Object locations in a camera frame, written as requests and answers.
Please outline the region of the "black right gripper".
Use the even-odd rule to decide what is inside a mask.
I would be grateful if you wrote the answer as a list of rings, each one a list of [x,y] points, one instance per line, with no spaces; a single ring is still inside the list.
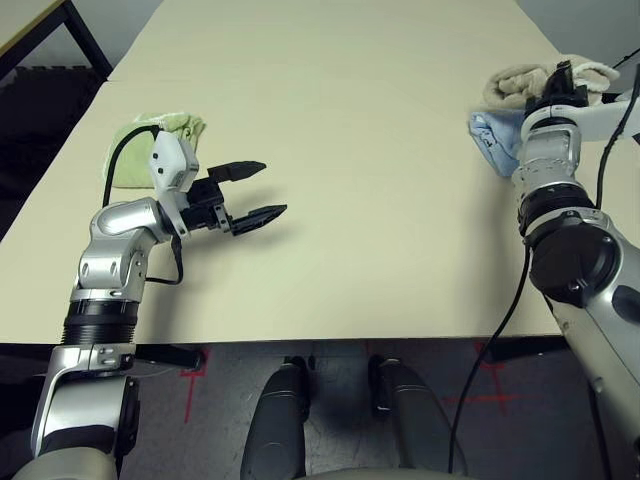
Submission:
[[[556,65],[555,71],[548,78],[548,90],[552,92],[543,92],[539,97],[529,98],[525,104],[525,112],[533,113],[554,105],[569,105],[578,108],[589,106],[586,86],[574,86],[570,60],[563,60]]]

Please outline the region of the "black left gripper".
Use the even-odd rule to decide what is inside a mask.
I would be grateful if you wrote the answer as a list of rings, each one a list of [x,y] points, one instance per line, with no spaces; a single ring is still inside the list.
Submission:
[[[225,207],[224,195],[219,183],[247,179],[264,170],[266,165],[257,161],[239,161],[210,167],[207,178],[196,180],[186,194],[187,207],[180,211],[189,232],[206,228],[220,229],[234,236],[259,229],[278,218],[287,205],[271,205],[248,212],[238,219],[231,219]]]

